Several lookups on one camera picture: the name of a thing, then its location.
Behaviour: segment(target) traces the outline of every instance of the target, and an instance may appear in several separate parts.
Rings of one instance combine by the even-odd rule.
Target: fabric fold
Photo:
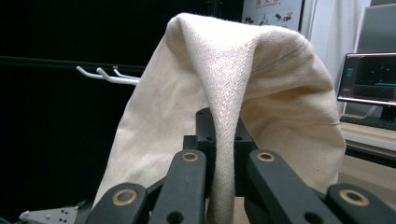
[[[310,43],[275,26],[179,14],[169,21],[116,132],[95,202],[111,187],[166,176],[195,112],[209,106],[217,160],[207,223],[233,211],[233,140],[242,118],[260,148],[279,153],[310,187],[334,183],[345,150],[332,80]]]

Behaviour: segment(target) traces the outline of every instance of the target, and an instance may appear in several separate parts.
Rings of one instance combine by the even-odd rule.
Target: white cloth
[[[259,148],[279,153],[310,187],[337,178],[345,141],[332,80],[310,43],[275,26],[191,14],[169,21],[117,129],[95,203],[113,186],[166,176],[195,112],[210,106],[217,161],[207,223],[233,217],[233,139],[241,116]]]

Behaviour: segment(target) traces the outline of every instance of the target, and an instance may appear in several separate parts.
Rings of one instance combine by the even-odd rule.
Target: wall sign
[[[245,0],[242,22],[300,31],[304,0]]]

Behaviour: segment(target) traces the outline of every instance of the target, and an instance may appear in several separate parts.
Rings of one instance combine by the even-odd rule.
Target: black background
[[[243,1],[222,2],[1,1],[0,56],[144,66],[180,12],[240,21]],[[0,76],[0,217],[94,197],[134,86],[49,67]]]

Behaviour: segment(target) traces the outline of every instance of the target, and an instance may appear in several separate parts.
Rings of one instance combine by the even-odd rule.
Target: monitor screen
[[[396,107],[396,53],[347,54],[337,99]]]

